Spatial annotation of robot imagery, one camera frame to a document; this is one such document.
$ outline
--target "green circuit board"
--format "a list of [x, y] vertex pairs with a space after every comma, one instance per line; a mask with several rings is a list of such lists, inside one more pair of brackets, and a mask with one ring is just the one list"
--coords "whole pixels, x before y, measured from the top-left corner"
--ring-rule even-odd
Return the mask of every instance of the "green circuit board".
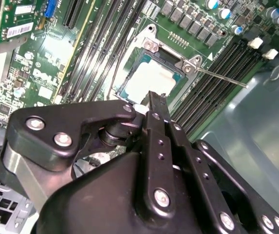
[[38, 29], [45, 0], [3, 0], [0, 5], [0, 43]]
[[[167, 2], [173, 5], [168, 15], [162, 13]], [[156, 26], [158, 40], [180, 55], [185, 58], [201, 55], [204, 69], [209, 69], [220, 59], [220, 54], [235, 37], [231, 30], [233, 25], [239, 24], [244, 32], [257, 30], [268, 46], [279, 49], [279, 26], [265, 15], [271, 6], [279, 7], [279, 1], [223, 0], [218, 9], [207, 10], [205, 0], [196, 3], [188, 0], [87, 0], [75, 27], [69, 29], [63, 24], [68, 1], [58, 1], [52, 18], [42, 16], [44, 8], [41, 8], [41, 1], [37, 1], [41, 12], [29, 19], [36, 21], [38, 28], [33, 29], [28, 41], [13, 52], [8, 76], [0, 80], [0, 119], [7, 120], [13, 111], [23, 107], [106, 99], [121, 52], [119, 47], [127, 48], [131, 40], [150, 24]], [[229, 19], [218, 18], [218, 10], [223, 7], [232, 9]], [[177, 8], [182, 11], [179, 20], [171, 18]], [[13, 13], [4, 11], [2, 14], [13, 17]], [[200, 39], [199, 35], [190, 33], [189, 27], [182, 27], [180, 23], [186, 15], [198, 22], [201, 29], [205, 28], [209, 35], [215, 35], [216, 42], [208, 45], [208, 37]], [[129, 40], [120, 43], [126, 36]], [[123, 73], [117, 74], [119, 78], [114, 89], [119, 88], [138, 55], [133, 53]], [[199, 73], [186, 93], [195, 87], [201, 76]], [[168, 97], [169, 103], [186, 82], [187, 78], [184, 78], [174, 87]], [[184, 98], [186, 95], [179, 98], [176, 107]]]

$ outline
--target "black plastic bracket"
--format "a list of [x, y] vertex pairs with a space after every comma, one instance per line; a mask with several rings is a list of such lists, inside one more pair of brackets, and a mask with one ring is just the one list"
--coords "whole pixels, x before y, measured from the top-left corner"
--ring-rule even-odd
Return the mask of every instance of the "black plastic bracket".
[[251, 233], [279, 233], [279, 214], [217, 153], [203, 140], [194, 147], [206, 157], [219, 188], [232, 197], [240, 223]]
[[145, 223], [160, 227], [173, 218], [176, 197], [170, 140], [163, 118], [153, 111], [146, 114], [142, 143], [135, 207]]
[[[121, 100], [76, 103], [15, 111], [9, 120], [6, 139], [11, 148], [50, 171], [62, 171], [72, 165], [87, 136], [84, 147], [89, 148], [98, 130], [115, 122], [131, 122], [136, 117], [134, 109]], [[39, 118], [45, 123], [42, 130], [34, 131], [26, 121]], [[66, 133], [72, 144], [62, 147], [54, 142], [57, 133]]]

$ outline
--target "chip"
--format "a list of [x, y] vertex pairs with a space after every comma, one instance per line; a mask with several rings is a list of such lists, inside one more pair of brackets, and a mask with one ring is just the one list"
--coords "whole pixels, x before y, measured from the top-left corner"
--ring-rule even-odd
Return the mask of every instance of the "chip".
[[27, 78], [29, 78], [29, 73], [27, 73], [27, 72], [24, 72], [23, 73], [23, 76], [22, 76], [24, 79], [27, 79]]
[[260, 24], [262, 21], [262, 18], [260, 16], [256, 16], [253, 21], [255, 24]]
[[9, 115], [11, 111], [11, 108], [9, 106], [6, 106], [4, 104], [0, 104], [0, 113], [4, 114], [4, 115]]
[[217, 33], [218, 30], [219, 30], [219, 26], [216, 25], [216, 26], [213, 28], [213, 33]]
[[194, 11], [194, 7], [190, 6], [187, 10], [188, 14], [191, 14]]
[[212, 21], [208, 19], [205, 21], [204, 26], [208, 28], [211, 23]]
[[16, 79], [14, 81], [14, 88], [20, 88], [22, 86], [23, 82], [21, 80]]
[[250, 12], [250, 9], [246, 8], [246, 10], [243, 12], [243, 16], [247, 16]]
[[276, 32], [276, 28], [275, 27], [270, 27], [267, 31], [268, 34], [273, 35]]
[[245, 18], [243, 16], [239, 16], [236, 20], [236, 25], [242, 26], [245, 24]]
[[197, 39], [204, 41], [207, 36], [209, 34], [209, 31], [206, 28], [202, 28], [202, 30], [200, 31], [200, 33], [197, 36]]

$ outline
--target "motherboard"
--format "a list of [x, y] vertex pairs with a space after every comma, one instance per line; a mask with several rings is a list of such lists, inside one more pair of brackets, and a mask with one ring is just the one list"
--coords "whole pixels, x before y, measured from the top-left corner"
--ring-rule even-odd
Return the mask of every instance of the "motherboard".
[[0, 120], [151, 90], [193, 140], [278, 54], [279, 0], [1, 0]]

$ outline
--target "pcie slot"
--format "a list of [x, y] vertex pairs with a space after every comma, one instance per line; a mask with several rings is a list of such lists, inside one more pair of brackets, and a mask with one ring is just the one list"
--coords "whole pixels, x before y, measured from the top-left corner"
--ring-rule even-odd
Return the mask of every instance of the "pcie slot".
[[[242, 53], [232, 53], [231, 56], [227, 57], [227, 60], [223, 63], [222, 66], [218, 68], [218, 73], [224, 76], [228, 76], [231, 78], [234, 78], [232, 74], [229, 74], [231, 71], [232, 65], [234, 61], [238, 61], [240, 57], [242, 56]], [[201, 105], [205, 102], [205, 98], [209, 96], [217, 87], [217, 85], [221, 82], [222, 80], [218, 78], [212, 78], [210, 77], [210, 80], [208, 82], [208, 85], [205, 87], [205, 90], [202, 90], [197, 97], [194, 99], [197, 101], [196, 103], [193, 102], [193, 106], [188, 107], [188, 113], [185, 113], [182, 116], [182, 119], [179, 120], [179, 123], [184, 126], [187, 122], [189, 122], [189, 118], [195, 114], [195, 112], [198, 111], [198, 109], [201, 107]]]
[[115, 52], [111, 54], [110, 58], [108, 59], [108, 62], [104, 68], [103, 73], [100, 75], [100, 78], [97, 82], [96, 87], [93, 89], [93, 92], [91, 94], [91, 96], [89, 97], [88, 101], [94, 101], [96, 99], [97, 94], [99, 93], [101, 87], [103, 86], [108, 73], [110, 71], [110, 69], [112, 68], [112, 66], [114, 65], [116, 58], [119, 56], [123, 56], [122, 52], [124, 50], [124, 47], [126, 46], [126, 39], [127, 36], [130, 33], [131, 28], [133, 27], [133, 25], [135, 24], [137, 18], [139, 17], [143, 7], [146, 4], [146, 0], [141, 0], [139, 4], [137, 4], [137, 8], [133, 11], [134, 14], [130, 17], [130, 22], [128, 23], [128, 26], [125, 29], [125, 33], [122, 36], [122, 38], [119, 41], [118, 46], [115, 49]]
[[[226, 49], [222, 52], [220, 55], [220, 58], [217, 60], [213, 65], [209, 68], [211, 72], [217, 72], [219, 68], [222, 67], [222, 65], [227, 61], [233, 51], [235, 51], [238, 48], [238, 44], [235, 43], [235, 41], [232, 41], [230, 45], [226, 47]], [[176, 121], [180, 121], [183, 117], [183, 113], [189, 109], [189, 106], [193, 103], [193, 101], [196, 100], [196, 97], [202, 94], [204, 88], [213, 80], [213, 78], [209, 75], [203, 75], [199, 83], [196, 85], [194, 89], [191, 90], [191, 93], [188, 95], [188, 97], [182, 102], [180, 107], [176, 110], [176, 112], [173, 114], [173, 119]]]
[[63, 25], [73, 29], [77, 18], [79, 17], [80, 10], [83, 6], [84, 0], [70, 0], [66, 15], [63, 20]]
[[[91, 26], [89, 25], [91, 28], [88, 28], [88, 30], [87, 30], [87, 33], [86, 33], [86, 36], [85, 36], [85, 41], [86, 42], [89, 42], [92, 39], [93, 32], [95, 31], [99, 21], [101, 20], [102, 12], [103, 12], [105, 6], [106, 6], [106, 4], [101, 5], [101, 7], [98, 10], [98, 13], [96, 15], [96, 18], [94, 19], [94, 21], [92, 23], [92, 25]], [[65, 87], [62, 88], [62, 93], [60, 93], [62, 96], [66, 95], [66, 93], [69, 93], [71, 91], [70, 89], [72, 87], [72, 83], [78, 77], [77, 73], [78, 73], [78, 70], [79, 70], [79, 65], [86, 59], [86, 53], [85, 52], [88, 48], [88, 45], [89, 45], [88, 43], [84, 43], [84, 46], [83, 46], [82, 50], [80, 51], [79, 56], [73, 62], [74, 68], [71, 72], [70, 78], [69, 78], [67, 84], [65, 85]]]
[[110, 3], [110, 9], [108, 10], [108, 14], [106, 15], [106, 18], [101, 22], [99, 29], [100, 29], [100, 33], [97, 35], [95, 42], [93, 43], [93, 45], [91, 47], [89, 47], [88, 51], [85, 51], [84, 53], [86, 53], [86, 59], [84, 61], [84, 66], [83, 69], [81, 69], [78, 77], [77, 77], [77, 81], [71, 91], [71, 95], [70, 98], [73, 100], [72, 97], [75, 98], [76, 94], [79, 91], [79, 88], [85, 78], [86, 72], [97, 52], [98, 47], [100, 46], [101, 41], [103, 40], [105, 34], [107, 33], [110, 24], [112, 22], [113, 16], [115, 14], [115, 12], [117, 11], [119, 5], [120, 5], [120, 1], [111, 1]]
[[88, 76], [88, 81], [83, 89], [83, 92], [81, 96], [78, 99], [85, 99], [89, 90], [91, 89], [91, 86], [94, 82], [95, 76], [97, 75], [98, 68], [100, 65], [103, 63], [105, 60], [105, 57], [107, 55], [107, 52], [110, 50], [111, 46], [113, 45], [114, 41], [116, 40], [118, 34], [120, 33], [120, 30], [122, 28], [122, 23], [126, 20], [129, 12], [132, 8], [132, 0], [129, 2], [125, 2], [122, 6], [121, 14], [118, 18], [118, 20], [115, 22], [112, 33], [110, 34], [109, 38], [106, 40], [101, 52], [100, 52], [100, 57], [97, 60], [95, 66], [93, 67], [92, 71], [90, 72], [90, 75]]

